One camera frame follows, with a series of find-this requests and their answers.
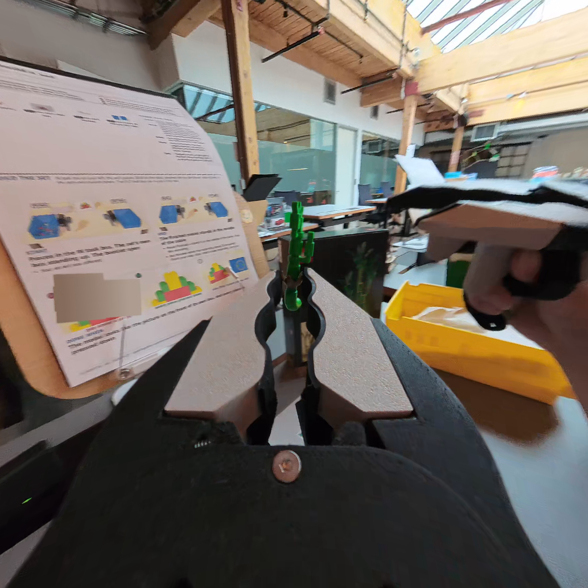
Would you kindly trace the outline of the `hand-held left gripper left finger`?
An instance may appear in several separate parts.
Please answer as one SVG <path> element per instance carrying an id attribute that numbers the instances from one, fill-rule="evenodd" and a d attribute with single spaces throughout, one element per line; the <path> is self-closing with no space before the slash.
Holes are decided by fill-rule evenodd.
<path id="1" fill-rule="evenodd" d="M 235 426 L 252 445 L 267 445 L 277 410 L 268 339 L 282 295 L 277 272 L 210 320 L 165 405 L 171 417 Z"/>

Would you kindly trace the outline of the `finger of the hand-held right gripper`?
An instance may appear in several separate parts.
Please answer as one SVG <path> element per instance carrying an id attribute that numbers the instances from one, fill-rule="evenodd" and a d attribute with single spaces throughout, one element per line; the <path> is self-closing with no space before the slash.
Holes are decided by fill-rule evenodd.
<path id="1" fill-rule="evenodd" d="M 442 209 L 459 201 L 564 203 L 587 209 L 586 179 L 482 179 L 411 186 L 392 196 L 390 209 Z"/>
<path id="2" fill-rule="evenodd" d="M 419 218 L 427 254 L 440 261 L 471 244 L 587 252 L 587 207 L 579 201 L 458 201 Z"/>

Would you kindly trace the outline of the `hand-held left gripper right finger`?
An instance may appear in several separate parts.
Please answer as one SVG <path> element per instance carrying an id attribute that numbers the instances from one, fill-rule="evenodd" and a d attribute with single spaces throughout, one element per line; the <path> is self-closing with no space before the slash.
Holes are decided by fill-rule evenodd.
<path id="1" fill-rule="evenodd" d="M 306 445 L 330 445 L 348 423 L 406 419 L 414 408 L 374 319 L 317 271 L 305 270 L 306 386 L 296 404 Z"/>

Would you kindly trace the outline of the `green lego plant piece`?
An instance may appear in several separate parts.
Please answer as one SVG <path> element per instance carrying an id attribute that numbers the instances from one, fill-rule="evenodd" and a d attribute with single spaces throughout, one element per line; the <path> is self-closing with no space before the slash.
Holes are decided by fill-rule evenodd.
<path id="1" fill-rule="evenodd" d="M 312 231 L 304 231 L 303 204 L 293 202 L 289 214 L 290 246 L 286 273 L 283 274 L 285 290 L 283 305 L 289 312 L 300 309 L 302 301 L 298 296 L 298 288 L 303 281 L 302 266 L 312 261 L 314 254 L 314 237 Z"/>

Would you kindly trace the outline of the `person's right hand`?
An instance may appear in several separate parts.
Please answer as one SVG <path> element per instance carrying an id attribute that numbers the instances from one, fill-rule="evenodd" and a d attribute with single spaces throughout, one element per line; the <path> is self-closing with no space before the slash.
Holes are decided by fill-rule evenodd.
<path id="1" fill-rule="evenodd" d="M 540 254 L 518 250 L 511 259 L 511 274 L 533 283 L 540 269 Z M 555 301 L 515 298 L 502 286 L 472 298 L 483 313 L 504 313 L 522 335 L 553 355 L 587 413 L 587 279 L 567 297 Z"/>

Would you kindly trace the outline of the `brown paper bag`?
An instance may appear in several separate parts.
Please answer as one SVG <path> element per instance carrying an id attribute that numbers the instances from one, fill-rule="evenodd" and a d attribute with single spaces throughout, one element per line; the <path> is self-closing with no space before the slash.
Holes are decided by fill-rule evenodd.
<path id="1" fill-rule="evenodd" d="M 499 331 L 482 328 L 464 307 L 429 306 L 411 318 L 420 320 L 421 322 L 428 322 L 434 325 L 451 327 L 486 336 L 504 338 L 515 334 L 515 330 L 511 326 L 507 326 L 504 330 Z"/>

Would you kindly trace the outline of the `white paper sheet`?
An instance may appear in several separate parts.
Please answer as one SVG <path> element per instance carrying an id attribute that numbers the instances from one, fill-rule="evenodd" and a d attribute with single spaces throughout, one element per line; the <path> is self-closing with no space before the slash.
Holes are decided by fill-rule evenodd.
<path id="1" fill-rule="evenodd" d="M 445 183 L 445 178 L 430 159 L 396 154 L 396 162 L 407 176 L 408 188 Z"/>

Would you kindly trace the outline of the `yellow plastic bin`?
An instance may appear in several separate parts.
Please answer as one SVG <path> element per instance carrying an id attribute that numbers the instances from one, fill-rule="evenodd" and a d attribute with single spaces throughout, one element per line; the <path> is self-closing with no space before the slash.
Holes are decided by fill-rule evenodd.
<path id="1" fill-rule="evenodd" d="M 430 367 L 549 405 L 575 398 L 553 356 L 517 331 L 493 337 L 411 318 L 429 306 L 466 308 L 463 291 L 405 282 L 385 313 L 388 328 Z"/>

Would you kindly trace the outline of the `black box with plant print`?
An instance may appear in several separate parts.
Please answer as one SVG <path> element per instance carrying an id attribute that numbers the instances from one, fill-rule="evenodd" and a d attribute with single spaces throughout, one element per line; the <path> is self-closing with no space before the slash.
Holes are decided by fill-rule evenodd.
<path id="1" fill-rule="evenodd" d="M 389 235 L 385 229 L 345 229 L 315 232 L 313 258 L 308 267 L 356 303 L 373 318 L 379 318 L 383 283 L 389 264 Z M 302 305 L 296 312 L 283 310 L 286 353 L 289 363 L 306 365 L 314 338 L 307 329 L 307 297 L 310 286 L 298 288 Z"/>

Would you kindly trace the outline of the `grey office table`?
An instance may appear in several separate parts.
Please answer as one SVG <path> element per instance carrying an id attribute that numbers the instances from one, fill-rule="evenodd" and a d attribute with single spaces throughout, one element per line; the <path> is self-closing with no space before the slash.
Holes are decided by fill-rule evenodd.
<path id="1" fill-rule="evenodd" d="M 343 225 L 347 228 L 349 223 L 363 221 L 375 210 L 376 207 L 374 206 L 340 208 L 332 204 L 318 205 L 305 207 L 303 210 L 303 218 L 306 223 L 317 224 L 321 229 L 337 225 Z"/>

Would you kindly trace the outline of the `black tilted board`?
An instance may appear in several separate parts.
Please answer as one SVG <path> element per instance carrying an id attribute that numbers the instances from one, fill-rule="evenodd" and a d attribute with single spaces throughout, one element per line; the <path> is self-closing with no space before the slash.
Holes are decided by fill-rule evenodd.
<path id="1" fill-rule="evenodd" d="M 264 201 L 281 180 L 282 178 L 275 173 L 253 174 L 242 195 L 249 203 Z"/>

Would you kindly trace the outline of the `wooden sheet stand board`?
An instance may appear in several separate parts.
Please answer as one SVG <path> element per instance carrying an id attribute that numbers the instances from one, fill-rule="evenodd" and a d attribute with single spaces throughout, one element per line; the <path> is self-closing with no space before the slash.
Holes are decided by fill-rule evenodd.
<path id="1" fill-rule="evenodd" d="M 129 383 L 163 357 L 164 351 L 70 387 L 9 254 L 1 244 L 1 333 L 25 381 L 37 392 L 61 400 L 83 399 Z"/>

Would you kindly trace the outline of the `printed instruction sheet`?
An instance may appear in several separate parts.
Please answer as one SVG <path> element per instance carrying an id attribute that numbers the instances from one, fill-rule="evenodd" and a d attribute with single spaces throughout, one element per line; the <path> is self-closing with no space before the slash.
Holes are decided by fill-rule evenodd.
<path id="1" fill-rule="evenodd" d="M 8 60 L 1 244 L 70 387 L 258 281 L 221 158 L 175 99 Z"/>

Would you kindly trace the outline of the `black device with green light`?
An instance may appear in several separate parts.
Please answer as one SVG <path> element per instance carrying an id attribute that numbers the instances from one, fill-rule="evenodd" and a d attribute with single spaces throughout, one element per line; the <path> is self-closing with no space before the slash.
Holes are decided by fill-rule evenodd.
<path id="1" fill-rule="evenodd" d="M 37 398 L 23 421 L 1 431 L 2 555 L 57 514 L 113 409 L 111 397 Z"/>

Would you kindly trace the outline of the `wooden support post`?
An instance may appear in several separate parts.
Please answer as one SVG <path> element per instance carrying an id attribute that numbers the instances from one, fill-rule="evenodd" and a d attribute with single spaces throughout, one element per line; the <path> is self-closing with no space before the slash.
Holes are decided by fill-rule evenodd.
<path id="1" fill-rule="evenodd" d="M 235 110 L 238 160 L 247 185 L 260 173 L 258 131 L 252 85 L 247 1 L 221 1 Z"/>
<path id="2" fill-rule="evenodd" d="M 409 144 L 412 141 L 413 129 L 415 124 L 416 109 L 418 103 L 418 83 L 407 82 L 405 84 L 405 97 L 403 100 L 403 113 L 401 125 L 401 141 L 398 155 L 406 155 Z M 400 164 L 396 168 L 394 181 L 394 194 L 400 194 L 406 189 L 406 172 Z"/>

